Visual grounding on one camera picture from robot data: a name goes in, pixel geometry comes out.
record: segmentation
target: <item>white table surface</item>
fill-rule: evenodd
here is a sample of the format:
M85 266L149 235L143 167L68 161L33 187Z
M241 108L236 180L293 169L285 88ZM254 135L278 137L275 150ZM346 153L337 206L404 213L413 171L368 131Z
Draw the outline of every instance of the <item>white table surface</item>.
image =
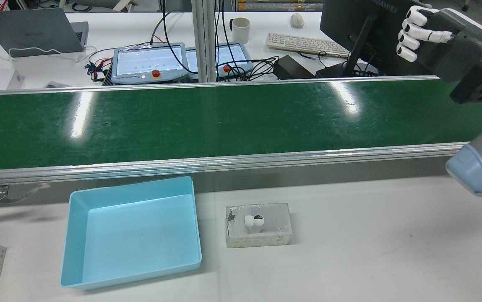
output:
M226 206L284 202L289 245L226 248ZM482 301L482 198L449 176L203 193L196 207L200 269L91 291L58 285L68 203L0 208L0 302Z
M229 39L229 19L246 17L250 20L250 37L246 48L252 59L264 59L278 55L291 55L304 65L309 71L322 69L318 60L302 58L297 53L269 49L266 46L266 36L269 32L294 34L312 38L327 39L319 30L320 12L299 12L304 16L306 25L302 29L295 29L289 25L290 12L230 12L225 14L225 23ZM88 21L88 44L97 49L122 47L149 41L155 24L162 18L162 13L68 13L69 21ZM168 37L170 42L184 42L187 47L195 46L193 34L193 20L191 13L172 13L167 17ZM222 22L219 23L219 42L225 42ZM164 40L164 31L159 27L157 35ZM0 46L0 56L9 58ZM93 61L102 57L111 57L112 50L93 57ZM87 60L76 63L78 55L43 55L37 57L15 58L7 61L0 58L0 69L15 68L24 76L23 89L37 89L54 81L74 87L100 86L94 83L86 74L84 66ZM327 65L342 62L339 59L324 59Z

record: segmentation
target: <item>keyboard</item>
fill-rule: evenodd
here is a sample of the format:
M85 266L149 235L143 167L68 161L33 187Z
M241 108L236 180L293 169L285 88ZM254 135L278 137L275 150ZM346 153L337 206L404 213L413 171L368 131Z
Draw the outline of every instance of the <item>keyboard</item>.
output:
M304 36L291 36L287 34L269 33L267 46L274 49L289 50L291 52L302 52L347 57L349 51L340 44L331 40L319 40L306 38Z

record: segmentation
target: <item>clear plastic packaging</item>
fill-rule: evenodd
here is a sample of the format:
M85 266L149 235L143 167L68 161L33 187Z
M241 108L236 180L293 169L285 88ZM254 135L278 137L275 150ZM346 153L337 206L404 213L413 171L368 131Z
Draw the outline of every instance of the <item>clear plastic packaging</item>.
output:
M226 207L226 247L287 245L293 231L286 203Z

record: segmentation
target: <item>power adapter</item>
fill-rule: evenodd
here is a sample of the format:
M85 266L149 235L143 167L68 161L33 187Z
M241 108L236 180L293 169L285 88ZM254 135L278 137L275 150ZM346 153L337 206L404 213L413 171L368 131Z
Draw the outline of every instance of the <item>power adapter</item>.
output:
M289 55L281 57L278 59L278 61L276 61L273 74L275 74L279 80L315 78L312 73L310 73L306 68L304 68Z

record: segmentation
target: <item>conveyor belt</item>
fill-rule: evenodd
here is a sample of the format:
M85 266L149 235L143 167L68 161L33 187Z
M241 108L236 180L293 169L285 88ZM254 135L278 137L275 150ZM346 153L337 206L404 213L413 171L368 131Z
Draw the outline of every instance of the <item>conveyor belt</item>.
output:
M433 79L0 94L0 170L465 142Z

